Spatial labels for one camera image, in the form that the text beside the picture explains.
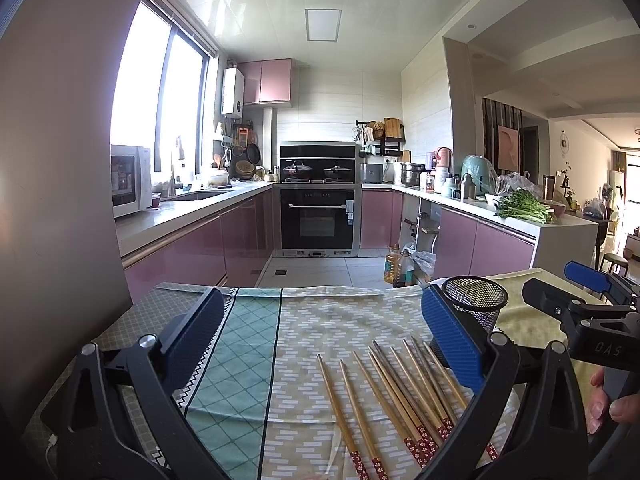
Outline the right hand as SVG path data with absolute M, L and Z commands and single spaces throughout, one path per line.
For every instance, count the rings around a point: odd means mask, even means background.
M 592 385 L 591 396 L 586 409 L 587 431 L 590 436 L 596 434 L 606 415 L 618 424 L 638 424 L 640 420 L 640 396 L 638 393 L 632 396 L 611 401 L 603 389 L 604 368 L 599 367 L 590 378 Z

